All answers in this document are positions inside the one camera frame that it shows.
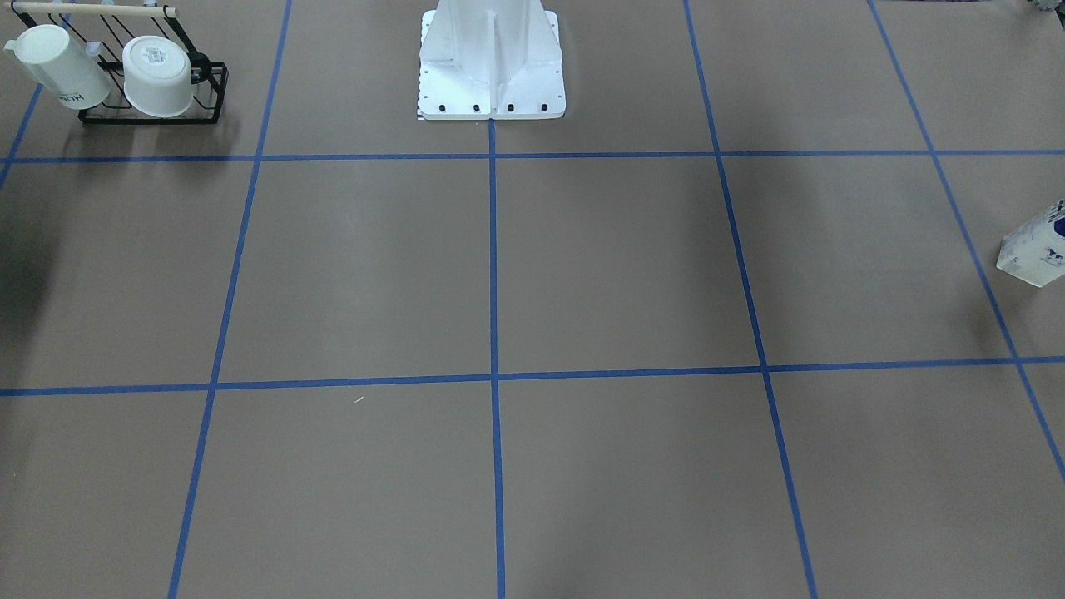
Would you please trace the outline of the blue white milk carton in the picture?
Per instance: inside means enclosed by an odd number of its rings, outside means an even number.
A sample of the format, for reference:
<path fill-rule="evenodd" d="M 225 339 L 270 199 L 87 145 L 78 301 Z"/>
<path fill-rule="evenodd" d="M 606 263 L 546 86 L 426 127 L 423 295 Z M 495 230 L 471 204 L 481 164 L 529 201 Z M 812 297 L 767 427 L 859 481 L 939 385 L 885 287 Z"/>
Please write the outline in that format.
<path fill-rule="evenodd" d="M 1063 227 L 1064 200 L 1056 200 L 1004 236 L 997 269 L 1035 288 L 1061 278 L 1064 273 Z"/>

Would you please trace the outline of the brown paper table cover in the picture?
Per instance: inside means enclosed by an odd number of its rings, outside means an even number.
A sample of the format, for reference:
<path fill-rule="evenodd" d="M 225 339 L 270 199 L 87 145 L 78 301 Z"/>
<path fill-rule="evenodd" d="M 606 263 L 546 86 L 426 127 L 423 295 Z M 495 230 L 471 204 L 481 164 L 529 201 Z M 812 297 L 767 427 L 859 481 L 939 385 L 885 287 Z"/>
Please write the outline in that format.
<path fill-rule="evenodd" d="M 551 122 L 417 119 L 433 1 L 180 1 L 215 126 L 2 61 L 4 598 L 1061 598 L 1056 16 L 547 6 Z"/>

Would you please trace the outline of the white bowl on rack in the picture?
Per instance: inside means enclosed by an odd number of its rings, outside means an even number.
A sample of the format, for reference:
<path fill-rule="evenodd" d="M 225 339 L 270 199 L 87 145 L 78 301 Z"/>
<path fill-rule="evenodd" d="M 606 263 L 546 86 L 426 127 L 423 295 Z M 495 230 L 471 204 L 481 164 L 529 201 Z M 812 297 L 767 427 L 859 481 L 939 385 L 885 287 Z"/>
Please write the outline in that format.
<path fill-rule="evenodd" d="M 171 118 L 193 103 L 191 60 L 166 37 L 134 37 L 122 46 L 122 95 L 141 113 Z"/>

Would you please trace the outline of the white mug on rack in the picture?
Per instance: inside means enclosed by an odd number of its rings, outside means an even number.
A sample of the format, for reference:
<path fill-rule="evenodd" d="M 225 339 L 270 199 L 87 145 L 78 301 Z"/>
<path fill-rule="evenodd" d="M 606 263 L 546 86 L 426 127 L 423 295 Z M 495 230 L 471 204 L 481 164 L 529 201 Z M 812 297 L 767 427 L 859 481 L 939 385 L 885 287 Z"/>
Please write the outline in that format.
<path fill-rule="evenodd" d="M 5 42 L 3 51 L 70 110 L 101 106 L 110 95 L 110 77 L 63 27 L 30 27 L 19 37 Z"/>

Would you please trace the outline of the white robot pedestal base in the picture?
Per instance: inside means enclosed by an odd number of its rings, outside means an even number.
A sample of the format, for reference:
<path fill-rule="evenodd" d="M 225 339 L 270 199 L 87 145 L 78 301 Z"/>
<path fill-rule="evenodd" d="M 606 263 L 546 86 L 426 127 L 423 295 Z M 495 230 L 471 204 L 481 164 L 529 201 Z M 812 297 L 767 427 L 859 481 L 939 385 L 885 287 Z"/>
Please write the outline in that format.
<path fill-rule="evenodd" d="M 417 118 L 564 117 L 559 19 L 542 2 L 440 1 L 422 15 L 419 34 Z"/>

